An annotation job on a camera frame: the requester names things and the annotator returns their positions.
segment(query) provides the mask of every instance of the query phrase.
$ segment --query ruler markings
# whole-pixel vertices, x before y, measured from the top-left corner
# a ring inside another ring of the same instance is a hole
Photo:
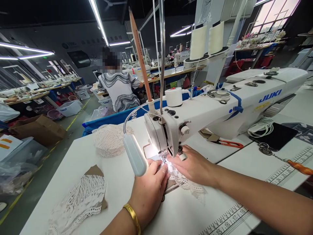
[[[291,160],[305,165],[312,159],[313,148],[308,146],[296,154]],[[265,181],[278,186],[283,186],[298,172],[298,170],[286,163],[271,174]],[[207,228],[202,230],[199,235],[230,235],[251,215],[252,212],[237,202]]]

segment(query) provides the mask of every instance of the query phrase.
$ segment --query yellow floor line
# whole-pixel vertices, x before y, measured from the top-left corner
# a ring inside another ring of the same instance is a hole
[[[88,104],[88,102],[90,101],[90,99],[86,102],[86,104],[84,105],[84,107],[82,108],[82,110],[86,107],[86,105]],[[75,120],[77,119],[78,115],[81,113],[81,111],[76,114],[76,117],[74,118],[74,120],[71,122],[71,124],[66,128],[66,131],[68,131],[70,129],[70,127],[72,126],[72,124],[75,122]],[[60,141],[56,142],[55,146],[50,150],[49,155],[43,158],[43,162],[50,156],[50,153],[55,149],[55,147],[57,146],[57,144]],[[40,170],[42,168],[43,164],[38,167],[37,170]],[[3,221],[6,219],[6,217],[9,215],[9,213],[11,212],[11,210],[14,208],[14,206],[16,205],[16,203],[18,202],[18,200],[20,199],[20,197],[22,196],[22,194],[26,191],[26,189],[28,188],[28,186],[30,185],[30,183],[33,181],[34,178],[32,178],[24,187],[23,191],[21,194],[19,194],[16,199],[14,200],[14,202],[10,205],[9,209],[7,210],[7,212],[4,214],[4,216],[1,218],[0,220],[0,225],[3,223]]]
[[[24,187],[23,191],[21,194],[19,194],[16,199],[14,200],[14,202],[10,205],[9,209],[7,210],[7,212],[5,213],[5,215],[1,218],[0,220],[0,225],[3,223],[3,221],[6,219],[6,217],[9,215],[10,211],[14,208],[14,206],[16,205],[16,203],[18,202],[18,200],[20,199],[20,197],[23,195],[23,193],[25,192],[25,190],[28,188],[28,186],[30,185],[30,183],[33,181],[34,178],[32,178]]]

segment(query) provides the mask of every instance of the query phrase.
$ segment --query white lace fabric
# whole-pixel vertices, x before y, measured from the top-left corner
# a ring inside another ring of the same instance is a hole
[[[197,198],[202,204],[205,205],[204,194],[207,193],[207,191],[204,189],[204,187],[188,180],[169,161],[166,161],[166,163],[168,165],[168,172],[170,174],[169,180],[175,181],[182,189],[190,191],[195,198]]]
[[[128,134],[133,134],[131,127],[126,128]],[[92,131],[96,154],[99,157],[109,158],[122,154],[125,151],[123,144],[123,128],[117,125],[102,125]]]
[[[47,235],[70,235],[83,220],[101,212],[106,182],[103,176],[84,175],[57,204],[48,221]]]

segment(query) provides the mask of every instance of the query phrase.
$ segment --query keychain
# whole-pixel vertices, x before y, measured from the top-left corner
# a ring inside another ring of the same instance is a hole
[[[276,156],[270,149],[269,149],[269,145],[267,143],[259,143],[258,146],[260,147],[259,150],[261,153],[264,153],[265,155],[268,155],[268,156],[274,156],[275,158],[283,161],[283,162],[286,162],[288,164],[290,164],[293,168],[297,169],[298,171],[300,171],[302,174],[305,174],[305,175],[313,175],[313,170],[310,169],[310,168],[307,168],[305,166],[303,166],[302,164],[300,163],[297,163],[297,162],[293,162],[289,159],[281,159],[279,158],[278,156]]]

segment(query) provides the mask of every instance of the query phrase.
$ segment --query orange-handled scissors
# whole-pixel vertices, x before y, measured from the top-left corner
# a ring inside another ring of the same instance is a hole
[[[235,148],[239,148],[242,149],[244,146],[240,143],[236,143],[236,142],[230,142],[230,141],[226,141],[226,140],[217,140],[217,141],[212,141],[212,143],[216,143],[216,144],[221,144],[221,145],[226,145],[229,147],[235,147]]]

